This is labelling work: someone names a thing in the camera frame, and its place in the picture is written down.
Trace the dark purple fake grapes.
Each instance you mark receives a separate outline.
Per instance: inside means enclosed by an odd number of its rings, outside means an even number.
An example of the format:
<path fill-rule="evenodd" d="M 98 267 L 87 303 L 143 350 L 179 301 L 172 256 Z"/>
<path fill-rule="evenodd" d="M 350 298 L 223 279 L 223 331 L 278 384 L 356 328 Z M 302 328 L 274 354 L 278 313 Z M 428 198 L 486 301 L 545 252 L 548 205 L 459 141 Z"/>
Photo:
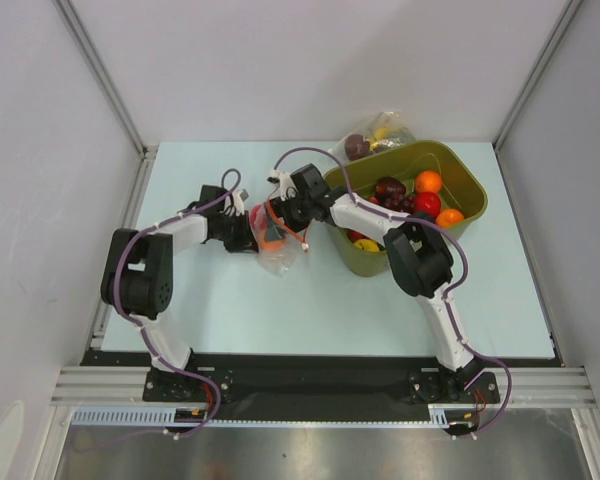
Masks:
<path fill-rule="evenodd" d="M 411 214 L 415 211 L 415 196 L 413 194 L 394 194 L 384 199 L 381 205 L 395 212 Z"/>

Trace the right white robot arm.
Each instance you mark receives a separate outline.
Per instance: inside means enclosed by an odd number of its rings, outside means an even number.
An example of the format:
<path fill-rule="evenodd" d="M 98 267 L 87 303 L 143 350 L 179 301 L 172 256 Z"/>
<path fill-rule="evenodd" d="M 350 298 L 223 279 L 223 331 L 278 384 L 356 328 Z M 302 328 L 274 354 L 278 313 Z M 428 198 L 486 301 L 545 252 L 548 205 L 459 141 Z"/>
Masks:
<path fill-rule="evenodd" d="M 349 181 L 330 187 L 313 164 L 293 173 L 272 169 L 268 181 L 276 186 L 272 213 L 291 231 L 323 222 L 354 230 L 384 248 L 395 283 L 419 302 L 430 322 L 443 393 L 453 401 L 473 394 L 482 368 L 465 338 L 452 295 L 460 283 L 453 280 L 448 243 L 456 248 L 463 273 L 468 273 L 458 242 L 425 214 L 398 214 L 363 199 Z"/>

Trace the red fake apple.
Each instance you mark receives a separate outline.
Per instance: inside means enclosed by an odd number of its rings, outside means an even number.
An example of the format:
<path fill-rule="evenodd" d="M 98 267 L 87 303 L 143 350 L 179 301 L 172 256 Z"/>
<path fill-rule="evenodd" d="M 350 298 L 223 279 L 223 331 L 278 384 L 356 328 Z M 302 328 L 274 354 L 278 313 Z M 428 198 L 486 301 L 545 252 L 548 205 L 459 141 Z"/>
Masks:
<path fill-rule="evenodd" d="M 268 213 L 264 204 L 259 204 L 251 209 L 249 220 L 254 231 L 262 231 L 268 225 Z"/>
<path fill-rule="evenodd" d="M 436 219 L 441 212 L 441 200 L 434 192 L 420 192 L 414 198 L 414 212 L 424 212 Z"/>

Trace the small orange fake tangerine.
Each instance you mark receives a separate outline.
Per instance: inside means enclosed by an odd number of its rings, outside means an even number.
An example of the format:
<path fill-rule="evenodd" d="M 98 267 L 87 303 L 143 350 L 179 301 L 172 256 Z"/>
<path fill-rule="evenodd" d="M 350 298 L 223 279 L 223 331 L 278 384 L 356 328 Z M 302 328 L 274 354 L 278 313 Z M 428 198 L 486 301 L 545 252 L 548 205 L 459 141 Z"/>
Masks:
<path fill-rule="evenodd" d="M 259 246 L 262 251 L 274 252 L 279 251 L 286 245 L 285 238 L 271 238 L 268 239 L 266 236 L 261 236 L 259 240 Z"/>

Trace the clear zip bag orange seal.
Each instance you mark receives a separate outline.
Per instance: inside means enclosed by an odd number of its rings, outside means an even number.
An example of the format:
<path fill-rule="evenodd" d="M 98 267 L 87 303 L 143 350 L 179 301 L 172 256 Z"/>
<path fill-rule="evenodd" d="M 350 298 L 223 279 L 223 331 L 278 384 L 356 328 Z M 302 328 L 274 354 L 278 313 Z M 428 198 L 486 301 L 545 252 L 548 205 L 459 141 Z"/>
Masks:
<path fill-rule="evenodd" d="M 251 210 L 249 222 L 258 248 L 258 261 L 269 273 L 284 276 L 301 254 L 309 252 L 306 231 L 291 230 L 274 213 L 270 200 Z"/>

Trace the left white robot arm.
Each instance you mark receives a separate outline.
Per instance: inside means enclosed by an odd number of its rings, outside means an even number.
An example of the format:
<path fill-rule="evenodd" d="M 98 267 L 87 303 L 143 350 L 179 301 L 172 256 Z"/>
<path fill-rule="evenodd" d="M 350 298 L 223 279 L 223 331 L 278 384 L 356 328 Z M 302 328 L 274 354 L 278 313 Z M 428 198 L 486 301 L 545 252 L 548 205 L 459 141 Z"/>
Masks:
<path fill-rule="evenodd" d="M 244 189 L 205 185 L 200 198 L 145 229 L 114 231 L 101 281 L 101 299 L 138 330 L 151 357 L 152 383 L 179 400 L 194 397 L 210 381 L 192 370 L 192 348 L 169 312 L 174 258 L 209 240 L 231 253 L 256 252 Z"/>

